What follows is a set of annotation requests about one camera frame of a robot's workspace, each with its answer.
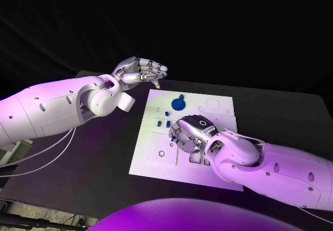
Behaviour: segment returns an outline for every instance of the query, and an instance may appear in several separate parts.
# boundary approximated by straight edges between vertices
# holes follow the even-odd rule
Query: black stand
[[[0,214],[0,225],[5,226],[8,228],[18,228],[23,230],[31,230],[31,228],[57,228],[63,230],[74,230],[74,231],[85,231],[87,228],[51,223],[44,219],[33,219],[33,218],[24,218],[18,215],[12,214]]]

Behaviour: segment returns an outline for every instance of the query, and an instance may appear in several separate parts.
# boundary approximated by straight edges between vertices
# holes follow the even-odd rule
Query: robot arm
[[[171,126],[168,136],[184,152],[204,150],[204,158],[223,181],[292,206],[333,211],[331,161],[227,129],[219,132],[200,115],[184,116]]]
[[[59,134],[106,116],[118,106],[125,112],[134,99],[123,93],[139,82],[167,76],[167,67],[135,57],[123,60],[109,75],[43,83],[0,101],[0,147]]]

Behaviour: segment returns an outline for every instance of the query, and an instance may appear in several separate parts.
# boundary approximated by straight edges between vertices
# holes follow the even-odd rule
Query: blue object
[[[184,96],[180,95],[178,96],[178,99],[174,99],[171,101],[171,108],[175,110],[175,111],[180,111],[184,109]]]

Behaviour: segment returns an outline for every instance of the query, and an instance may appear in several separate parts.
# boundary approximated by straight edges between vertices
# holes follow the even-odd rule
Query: dark table
[[[333,120],[318,96],[171,80],[161,80],[160,85],[162,90],[233,97],[242,135],[333,160]],[[197,198],[246,208],[304,230],[331,230],[328,223],[247,188],[237,192],[128,174],[151,88],[152,84],[141,83],[126,92],[135,98],[128,113],[116,108],[106,117],[92,119],[76,128],[61,157],[40,171],[11,177],[0,198],[95,218],[103,218],[142,201]],[[50,146],[63,134],[36,139],[28,153]],[[61,151],[67,140],[69,137],[43,155],[24,161],[15,173],[44,165]],[[312,210],[312,213],[333,220],[333,212]]]

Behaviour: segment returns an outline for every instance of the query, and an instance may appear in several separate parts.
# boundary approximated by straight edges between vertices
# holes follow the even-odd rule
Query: white board
[[[180,94],[185,106],[181,111],[175,111],[171,101]],[[232,97],[149,90],[129,174],[242,191],[239,184],[227,183],[216,176],[203,151],[197,154],[184,153],[170,141],[167,121],[172,124],[187,115],[201,115],[217,130],[227,128],[237,132]]]

